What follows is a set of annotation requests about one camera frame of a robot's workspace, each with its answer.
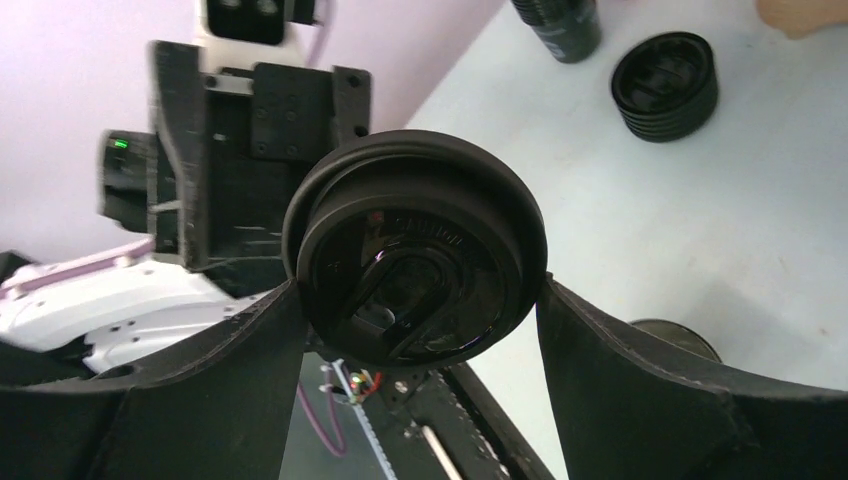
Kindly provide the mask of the black paper coffee cup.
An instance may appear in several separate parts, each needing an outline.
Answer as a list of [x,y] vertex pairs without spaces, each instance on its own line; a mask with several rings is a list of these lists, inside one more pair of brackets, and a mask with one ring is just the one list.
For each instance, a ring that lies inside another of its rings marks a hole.
[[640,319],[631,326],[707,360],[722,363],[718,352],[689,327],[664,319]]

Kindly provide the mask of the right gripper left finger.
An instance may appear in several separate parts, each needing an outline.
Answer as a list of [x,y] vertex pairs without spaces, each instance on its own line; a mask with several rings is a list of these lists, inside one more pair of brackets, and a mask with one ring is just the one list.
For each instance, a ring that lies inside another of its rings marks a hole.
[[307,337],[287,282],[98,375],[1,347],[5,479],[275,479]]

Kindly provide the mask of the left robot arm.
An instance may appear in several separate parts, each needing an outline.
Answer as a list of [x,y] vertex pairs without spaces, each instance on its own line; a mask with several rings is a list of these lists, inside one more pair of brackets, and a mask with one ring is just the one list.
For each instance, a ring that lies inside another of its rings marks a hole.
[[151,128],[111,130],[101,212],[142,240],[1,286],[1,348],[48,379],[96,375],[248,309],[287,279],[283,223],[308,172],[370,127],[372,77],[288,56],[150,47]]

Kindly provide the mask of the black plastic cup lid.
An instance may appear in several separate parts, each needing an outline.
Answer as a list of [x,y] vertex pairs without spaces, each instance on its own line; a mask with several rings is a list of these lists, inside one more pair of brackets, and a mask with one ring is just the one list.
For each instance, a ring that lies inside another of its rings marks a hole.
[[326,155],[294,193],[281,245],[319,350],[389,371],[490,348],[526,318],[548,263],[524,182],[486,150],[427,130]]

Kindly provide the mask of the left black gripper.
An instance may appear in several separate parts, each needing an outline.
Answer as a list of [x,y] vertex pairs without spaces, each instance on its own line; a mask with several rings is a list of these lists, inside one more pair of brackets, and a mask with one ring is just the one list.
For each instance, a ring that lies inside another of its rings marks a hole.
[[243,298],[286,279],[288,205],[319,160],[368,134],[371,75],[200,63],[198,46],[151,44],[151,128],[105,133],[100,212],[149,235],[157,260]]

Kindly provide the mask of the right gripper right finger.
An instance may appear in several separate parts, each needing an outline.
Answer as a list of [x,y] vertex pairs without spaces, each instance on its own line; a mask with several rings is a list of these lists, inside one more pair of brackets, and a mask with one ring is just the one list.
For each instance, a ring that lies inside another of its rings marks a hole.
[[538,339],[572,479],[843,479],[847,395],[689,353],[552,278]]

